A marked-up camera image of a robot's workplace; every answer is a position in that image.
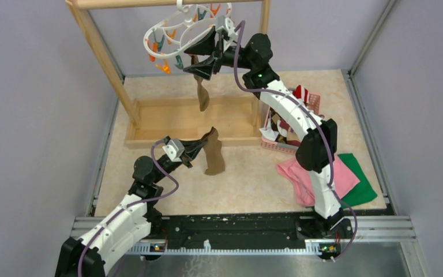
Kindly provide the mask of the brown sock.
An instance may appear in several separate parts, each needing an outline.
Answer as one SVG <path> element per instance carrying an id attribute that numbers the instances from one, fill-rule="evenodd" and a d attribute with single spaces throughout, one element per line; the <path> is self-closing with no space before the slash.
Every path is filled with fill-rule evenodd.
<path id="1" fill-rule="evenodd" d="M 203 135 L 202 140 L 206 142 L 203 146 L 207 162 L 205 175 L 218 175 L 225 171 L 226 164 L 222 155 L 222 142 L 219 140 L 219 133 L 216 128 L 211 127 L 210 131 Z"/>
<path id="2" fill-rule="evenodd" d="M 201 112 L 205 111 L 209 106 L 209 93 L 206 88 L 202 85 L 202 81 L 204 80 L 200 76 L 194 75 L 194 79 L 197 82 L 197 97 L 199 103 L 199 109 Z"/>

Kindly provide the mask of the white round clip hanger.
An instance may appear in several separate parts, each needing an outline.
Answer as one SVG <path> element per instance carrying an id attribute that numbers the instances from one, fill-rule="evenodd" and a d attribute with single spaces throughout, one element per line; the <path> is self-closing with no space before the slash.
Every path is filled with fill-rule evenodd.
<path id="1" fill-rule="evenodd" d="M 183 63 L 183 56 L 188 55 L 184 51 L 201 40 L 211 29 L 215 30 L 218 17 L 231 18 L 231 13 L 231 3 L 206 6 L 185 5 L 182 1 L 178 1 L 177 11 L 150 27 L 144 35 L 143 45 L 149 60 L 165 74 L 171 73 L 169 62 L 179 70 L 184 69 L 187 66 Z M 217 33 L 215 39 L 224 40 L 223 51 L 225 51 L 235 43 L 237 37 L 226 41 Z"/>

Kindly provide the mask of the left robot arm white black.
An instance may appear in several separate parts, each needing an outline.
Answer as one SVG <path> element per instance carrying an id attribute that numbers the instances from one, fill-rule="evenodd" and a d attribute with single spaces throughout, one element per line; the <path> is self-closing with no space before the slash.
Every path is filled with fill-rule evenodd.
<path id="1" fill-rule="evenodd" d="M 134 182 L 114 210 L 62 244 L 55 276 L 107 276 L 138 241 L 158 237 L 162 215 L 154 206 L 179 189 L 171 173 L 180 166 L 191 168 L 207 143 L 208 135 L 191 141 L 167 136 L 155 142 L 150 155 L 135 161 Z"/>

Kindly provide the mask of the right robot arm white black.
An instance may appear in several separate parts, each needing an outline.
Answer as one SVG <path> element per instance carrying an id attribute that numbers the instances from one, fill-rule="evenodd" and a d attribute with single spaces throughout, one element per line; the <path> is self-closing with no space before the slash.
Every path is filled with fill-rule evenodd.
<path id="1" fill-rule="evenodd" d="M 287 89 L 269 65 L 273 56 L 269 36 L 257 33 L 241 47 L 227 31 L 211 28 L 202 38 L 188 42 L 183 52 L 207 56 L 206 60 L 184 68 L 184 72 L 206 80 L 222 66 L 248 70 L 242 78 L 235 78 L 237 85 L 272 108 L 300 139 L 295 157 L 309 173 L 314 190 L 314 210 L 320 216 L 315 222 L 315 230 L 323 238 L 333 236 L 344 218 L 343 203 L 335 189 L 337 123 L 311 112 Z"/>

